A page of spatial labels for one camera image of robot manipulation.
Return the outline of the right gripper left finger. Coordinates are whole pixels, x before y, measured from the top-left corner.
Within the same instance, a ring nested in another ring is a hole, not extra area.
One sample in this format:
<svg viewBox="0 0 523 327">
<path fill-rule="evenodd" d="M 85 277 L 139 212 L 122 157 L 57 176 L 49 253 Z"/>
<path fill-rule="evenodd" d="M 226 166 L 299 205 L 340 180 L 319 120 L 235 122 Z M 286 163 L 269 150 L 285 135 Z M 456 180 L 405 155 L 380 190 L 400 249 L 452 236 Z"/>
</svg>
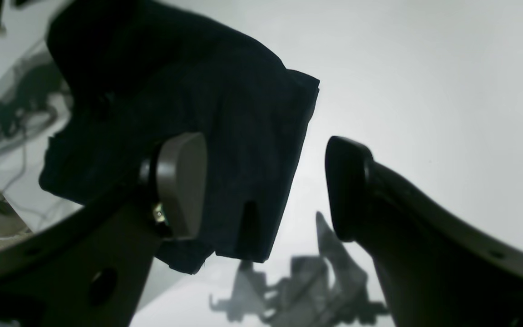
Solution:
<svg viewBox="0 0 523 327">
<path fill-rule="evenodd" d="M 0 327 L 127 327 L 164 241 L 198 235 L 201 133 L 183 133 L 103 195 L 0 250 Z"/>
</svg>

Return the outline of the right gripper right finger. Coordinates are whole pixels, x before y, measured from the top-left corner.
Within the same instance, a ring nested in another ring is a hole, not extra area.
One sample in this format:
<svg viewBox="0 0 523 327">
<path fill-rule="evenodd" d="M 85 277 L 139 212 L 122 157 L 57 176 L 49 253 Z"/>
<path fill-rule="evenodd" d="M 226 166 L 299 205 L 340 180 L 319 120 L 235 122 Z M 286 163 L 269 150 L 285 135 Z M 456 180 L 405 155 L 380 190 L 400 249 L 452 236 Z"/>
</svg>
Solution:
<svg viewBox="0 0 523 327">
<path fill-rule="evenodd" d="M 325 153 L 331 220 L 372 258 L 397 327 L 523 327 L 523 251 L 438 205 L 352 139 Z"/>
</svg>

